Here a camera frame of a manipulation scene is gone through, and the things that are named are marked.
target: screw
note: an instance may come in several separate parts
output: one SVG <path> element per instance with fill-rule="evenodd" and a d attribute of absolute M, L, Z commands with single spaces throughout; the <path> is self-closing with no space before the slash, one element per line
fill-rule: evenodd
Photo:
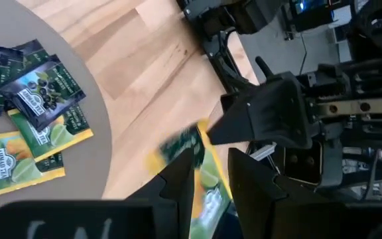
<path fill-rule="evenodd" d="M 338 112 L 337 106 L 335 106 L 335 105 L 330 106 L 330 112 L 333 114 L 337 113 Z"/>
<path fill-rule="evenodd" d="M 315 166 L 315 159 L 313 159 L 311 156 L 309 156 L 307 159 L 306 159 L 306 162 L 309 164 L 309 166 L 313 167 Z"/>
<path fill-rule="evenodd" d="M 296 155 L 293 155 L 290 157 L 290 162 L 291 163 L 297 163 L 298 162 L 298 157 Z"/>

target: gray floor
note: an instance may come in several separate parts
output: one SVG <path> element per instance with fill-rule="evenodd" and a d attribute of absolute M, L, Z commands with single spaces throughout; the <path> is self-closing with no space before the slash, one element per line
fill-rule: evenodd
<path fill-rule="evenodd" d="M 274 74 L 285 71 L 291 71 L 293 74 L 300 72 L 304 56 L 302 40 L 296 38 L 285 41 L 284 36 L 278 17 L 258 33 L 240 36 L 260 82 L 266 78 L 255 63 L 256 56 L 261 56 Z M 309 30 L 303 34 L 303 37 L 308 51 L 303 73 L 316 70 L 320 63 L 336 64 L 339 62 L 336 45 L 329 40 L 329 33 L 326 28 Z"/>

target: round table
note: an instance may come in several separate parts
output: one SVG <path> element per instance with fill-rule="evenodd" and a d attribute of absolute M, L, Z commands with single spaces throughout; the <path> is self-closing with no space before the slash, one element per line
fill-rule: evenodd
<path fill-rule="evenodd" d="M 0 0 L 0 45 L 13 47 L 38 39 L 57 54 L 81 86 L 80 102 L 94 136 L 62 152 L 66 176 L 0 196 L 0 206 L 16 200 L 101 199 L 111 161 L 111 130 L 99 88 L 70 45 L 43 20 L 14 0 Z M 0 117 L 0 133 L 16 131 L 7 115 Z"/>

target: wire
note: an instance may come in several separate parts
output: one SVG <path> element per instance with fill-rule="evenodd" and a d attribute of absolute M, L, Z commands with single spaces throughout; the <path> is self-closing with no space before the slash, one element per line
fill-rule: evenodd
<path fill-rule="evenodd" d="M 365 194 L 362 196 L 361 200 L 367 200 L 367 197 L 372 194 L 372 188 L 375 182 L 375 172 L 377 170 L 377 162 L 379 158 L 380 150 L 377 150 L 375 152 L 375 159 L 371 166 L 371 175 L 369 176 L 369 181 L 366 185 L 366 191 Z"/>
<path fill-rule="evenodd" d="M 266 78 L 273 76 L 272 70 L 260 56 L 256 57 L 255 61 L 259 68 L 262 70 L 263 74 L 266 76 Z"/>
<path fill-rule="evenodd" d="M 300 66 L 300 73 L 298 75 L 301 75 L 303 72 L 304 63 L 306 63 L 306 57 L 308 56 L 308 49 L 306 48 L 306 43 L 304 42 L 303 34 L 300 34 L 300 37 L 302 38 L 303 47 L 304 47 L 304 57 L 302 61 L 302 65 Z"/>

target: black mount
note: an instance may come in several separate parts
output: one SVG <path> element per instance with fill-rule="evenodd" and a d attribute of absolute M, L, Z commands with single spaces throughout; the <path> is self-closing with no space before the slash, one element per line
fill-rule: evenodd
<path fill-rule="evenodd" d="M 201 40 L 216 74 L 227 93 L 252 88 L 242 77 L 227 47 L 233 31 L 253 34 L 266 26 L 275 16 L 280 1 L 177 0 L 194 32 Z"/>

